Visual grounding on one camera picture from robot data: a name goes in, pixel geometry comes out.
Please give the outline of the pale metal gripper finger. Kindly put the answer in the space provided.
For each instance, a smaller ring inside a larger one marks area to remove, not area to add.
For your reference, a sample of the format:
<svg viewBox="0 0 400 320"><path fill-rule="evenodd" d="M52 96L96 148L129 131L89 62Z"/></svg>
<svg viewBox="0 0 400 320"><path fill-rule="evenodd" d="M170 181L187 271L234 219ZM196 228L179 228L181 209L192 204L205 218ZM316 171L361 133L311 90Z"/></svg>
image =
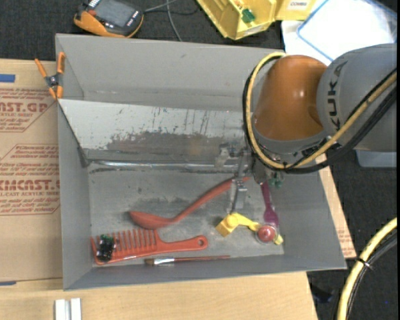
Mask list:
<svg viewBox="0 0 400 320"><path fill-rule="evenodd" d="M234 208L234 202L237 196L237 180L236 179L232 179L231 180L231 187L229 190L229 212L233 211Z"/></svg>
<svg viewBox="0 0 400 320"><path fill-rule="evenodd" d="M242 210L245 205L248 189L245 186L244 180L237 182L236 188L236 210Z"/></svg>

